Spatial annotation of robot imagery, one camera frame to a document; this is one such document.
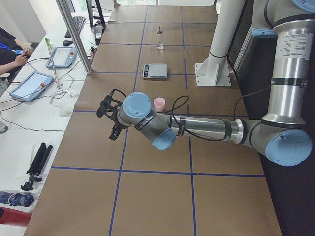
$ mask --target white table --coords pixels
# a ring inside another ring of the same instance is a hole
[[[62,18],[58,19],[54,28],[46,34],[45,37],[50,39],[50,42],[53,47],[63,46],[64,35],[66,32],[66,26]],[[91,33],[89,21],[87,20],[84,28],[80,33],[82,43],[84,45],[85,51],[87,52],[92,44],[95,43],[94,35]],[[37,58],[48,57],[48,49],[45,40],[43,39],[39,46],[36,48],[32,56],[29,58],[29,61]],[[74,67],[74,65],[80,61],[79,56],[77,56],[75,63],[69,69],[60,69],[57,70],[58,77],[61,77],[63,74],[68,72]],[[44,74],[49,74],[54,76],[53,70],[48,70],[46,65],[47,60],[36,60],[31,62],[31,65],[38,71]],[[34,69],[28,64],[25,65],[19,74],[16,76],[14,81],[21,82],[26,77],[28,77]],[[62,89],[69,89],[71,85],[71,90],[75,91],[77,94],[80,93],[84,80],[86,77],[86,72],[81,62],[79,62],[76,67],[70,72],[70,75],[74,80],[65,75],[60,79],[60,84]],[[11,84],[8,88],[8,91],[12,91],[17,85]],[[52,96],[56,93],[57,86],[56,83],[51,84],[39,97],[43,96]],[[54,99],[54,101],[67,103],[73,108],[78,97],[71,98],[68,94],[64,95],[61,99]],[[70,116],[61,117],[59,115],[60,108],[55,107],[50,104],[50,97],[45,97],[33,102],[24,102],[17,107],[3,111],[0,115],[1,118],[6,119],[7,121],[14,122],[18,125],[21,125],[25,128],[32,129],[46,129],[46,130],[65,130]],[[1,103],[4,101],[12,100],[10,95],[5,92],[0,98],[0,110],[13,107],[14,105],[19,104],[18,101],[9,101]],[[34,195],[35,201],[30,207],[24,206],[9,206],[5,204],[0,204],[0,207],[12,208],[15,210],[21,210],[24,212],[32,212],[36,206],[38,197],[40,195],[41,189],[44,185],[46,177],[49,173],[50,167],[54,160],[54,157],[59,148],[60,142],[63,138],[63,132],[46,132],[46,131],[32,131],[24,130],[14,124],[5,123],[9,130],[0,134],[0,191],[7,192],[22,192],[20,185],[28,182],[29,175],[26,175],[28,166],[24,167],[24,172],[18,172],[21,169],[21,164],[28,162],[30,160],[30,152],[24,153],[26,150],[31,150],[33,148],[33,157],[36,155],[38,148],[42,142],[45,142],[46,145],[53,145],[53,149],[50,153],[49,159],[46,163],[44,170],[42,171],[41,177],[43,177],[42,182],[34,183],[34,190],[29,191]],[[0,236],[7,235],[23,235],[25,227],[17,226],[8,226],[0,225]]]

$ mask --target person's hand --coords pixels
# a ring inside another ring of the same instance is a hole
[[[25,56],[24,53],[18,55],[16,58],[15,58],[15,64],[16,66],[22,66],[22,65],[25,65],[26,62],[27,62],[28,58]]]
[[[30,55],[32,55],[32,53],[33,53],[33,52],[31,51],[31,49],[29,49],[29,48],[25,48],[23,51],[24,51],[24,54],[25,54],[26,56],[28,56],[28,57],[29,57]]]

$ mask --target black keyboard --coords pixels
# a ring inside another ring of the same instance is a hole
[[[84,16],[73,16],[72,17],[75,28],[78,32],[78,34],[80,34],[81,29],[83,28],[84,22],[85,22],[85,17]],[[65,33],[65,38],[71,38],[70,32],[67,30],[67,33]]]

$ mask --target brown tile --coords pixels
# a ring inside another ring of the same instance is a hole
[[[188,137],[178,137],[171,147],[159,151],[135,128],[130,128],[123,169],[190,173]]]
[[[281,236],[263,177],[195,176],[198,235]]]
[[[185,45],[210,46],[215,24],[184,24]]]
[[[191,179],[122,173],[112,236],[193,235]]]
[[[227,117],[202,117],[229,119]],[[237,145],[232,141],[211,142],[191,138],[194,173],[220,173],[263,175],[258,153],[252,148]]]
[[[114,122],[96,113],[74,112],[53,166],[119,169],[126,131],[116,141],[108,139]]]
[[[236,81],[232,86],[197,86],[195,76],[187,76],[189,113],[203,115],[233,115],[234,105],[242,96]],[[246,116],[245,105],[240,101],[236,115]]]
[[[195,64],[203,63],[208,58],[210,47],[185,47],[188,74],[195,74]]]
[[[100,102],[113,89],[119,89],[126,96],[133,91],[135,74],[109,74],[95,73],[88,75],[85,79],[84,86],[80,92],[80,96],[75,104],[75,110],[96,111]],[[115,92],[114,99],[123,101],[124,97]]]
[[[184,23],[216,23],[217,11],[213,6],[183,6]]]
[[[142,46],[138,71],[142,71],[145,64],[165,63],[169,74],[184,74],[184,49],[182,46],[164,46],[163,50],[156,46]]]
[[[168,45],[183,45],[182,24],[147,23],[144,30],[143,44],[157,43],[158,27],[163,30],[163,42]]]
[[[180,6],[149,6],[146,22],[181,23]]]
[[[107,234],[117,180],[118,173],[51,169],[24,235]]]
[[[147,6],[118,6],[112,11],[110,21],[145,22]]]
[[[135,91],[147,94],[152,104],[155,98],[163,97],[166,101],[165,109],[171,110],[175,100],[187,94],[185,76],[169,75],[163,81],[154,81],[144,80],[141,75],[138,75]],[[179,100],[176,105],[180,105],[184,100]],[[175,113],[187,114],[187,105],[180,107]]]
[[[144,23],[109,22],[101,43],[141,44]]]
[[[98,72],[136,72],[140,45],[100,44],[92,63]]]

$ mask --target person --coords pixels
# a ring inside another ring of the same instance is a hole
[[[17,50],[23,50],[23,52],[17,54]],[[31,55],[30,49],[0,27],[0,74],[10,73],[8,77],[10,83]]]

